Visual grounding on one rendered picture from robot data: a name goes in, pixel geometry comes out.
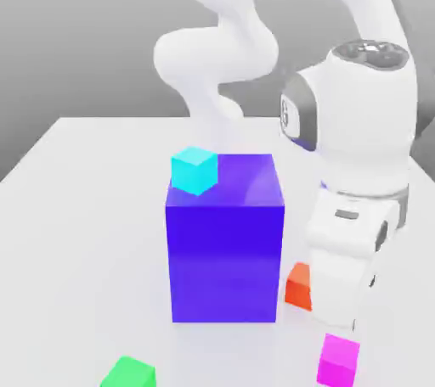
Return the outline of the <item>small orange cube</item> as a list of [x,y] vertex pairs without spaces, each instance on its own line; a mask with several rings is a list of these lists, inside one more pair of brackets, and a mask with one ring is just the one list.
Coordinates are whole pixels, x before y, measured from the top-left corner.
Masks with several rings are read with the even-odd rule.
[[312,310],[309,265],[297,262],[285,285],[285,302],[306,311]]

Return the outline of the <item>large blue box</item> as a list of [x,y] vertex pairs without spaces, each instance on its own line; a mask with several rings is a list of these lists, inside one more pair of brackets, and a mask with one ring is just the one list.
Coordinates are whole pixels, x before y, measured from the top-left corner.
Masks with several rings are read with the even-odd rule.
[[221,154],[196,196],[170,186],[167,252],[176,323],[276,319],[285,201],[271,154]]

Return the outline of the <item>small magenta cube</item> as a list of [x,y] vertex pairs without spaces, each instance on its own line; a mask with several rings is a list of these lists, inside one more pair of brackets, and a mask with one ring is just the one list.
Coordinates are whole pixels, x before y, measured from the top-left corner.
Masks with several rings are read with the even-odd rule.
[[317,382],[328,387],[353,387],[360,343],[326,334],[322,346]]

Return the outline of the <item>small green cube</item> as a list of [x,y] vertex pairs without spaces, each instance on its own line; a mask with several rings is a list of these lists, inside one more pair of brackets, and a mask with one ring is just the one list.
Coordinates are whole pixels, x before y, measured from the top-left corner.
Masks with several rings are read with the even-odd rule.
[[99,387],[156,387],[155,367],[130,356],[122,356]]

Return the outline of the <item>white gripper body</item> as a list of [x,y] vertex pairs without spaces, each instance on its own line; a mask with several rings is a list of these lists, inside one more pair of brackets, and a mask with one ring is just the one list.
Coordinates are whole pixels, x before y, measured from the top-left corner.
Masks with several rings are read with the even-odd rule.
[[311,250],[309,270],[314,317],[334,328],[352,329],[374,276],[373,261]]

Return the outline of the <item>small cyan cube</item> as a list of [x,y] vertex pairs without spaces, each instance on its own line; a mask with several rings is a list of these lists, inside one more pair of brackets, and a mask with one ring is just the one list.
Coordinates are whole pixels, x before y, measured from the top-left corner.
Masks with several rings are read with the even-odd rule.
[[171,185],[196,196],[218,183],[218,155],[188,147],[171,158]]

